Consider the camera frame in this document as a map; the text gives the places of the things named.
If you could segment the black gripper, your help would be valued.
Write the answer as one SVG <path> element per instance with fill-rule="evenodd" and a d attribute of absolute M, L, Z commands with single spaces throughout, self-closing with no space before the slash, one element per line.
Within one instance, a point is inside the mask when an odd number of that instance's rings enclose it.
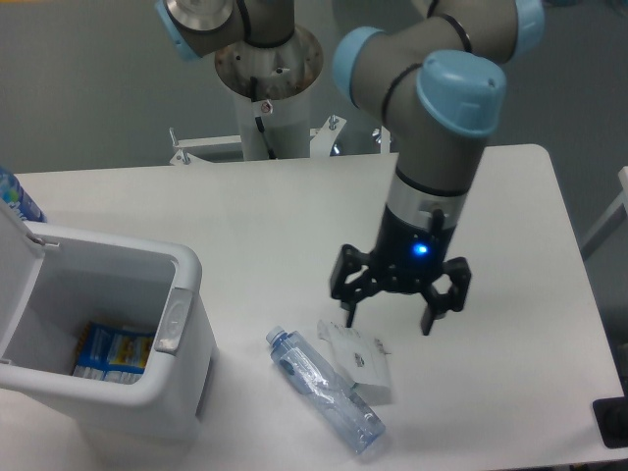
<path fill-rule="evenodd" d="M 388 292 L 417 292 L 426 301 L 420 328 L 428 336 L 437 320 L 448 311 L 464 309 L 472 273 L 465 257 L 445 260 L 455 227 L 445 227 L 445 212 L 433 209 L 428 215 L 428 229 L 415 227 L 399 219 L 386 206 L 375 246 L 371 253 L 344 244 L 330 276 L 330 296 L 346 312 L 345 326 L 351 328 L 357 305 L 379 289 Z M 446 292 L 434 283 L 442 276 L 449 279 Z"/>

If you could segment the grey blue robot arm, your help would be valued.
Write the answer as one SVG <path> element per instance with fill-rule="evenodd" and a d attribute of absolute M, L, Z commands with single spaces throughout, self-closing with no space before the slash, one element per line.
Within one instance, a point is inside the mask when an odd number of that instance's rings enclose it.
<path fill-rule="evenodd" d="M 320 75 L 318 41 L 298 26 L 290 1 L 159 1 L 157 14 L 187 60 L 213 56 L 218 76 L 247 106 L 239 119 L 247 160 L 306 157 L 303 111 L 280 105 Z M 387 129 L 398 146 L 374 248 L 344 245 L 330 295 L 348 315 L 379 292 L 426 301 L 421 329 L 465 304 L 466 259 L 446 253 L 495 131 L 506 91 L 501 65 L 541 41 L 539 1 L 433 1 L 425 19 L 398 33 L 349 32 L 332 60 L 336 86 Z"/>

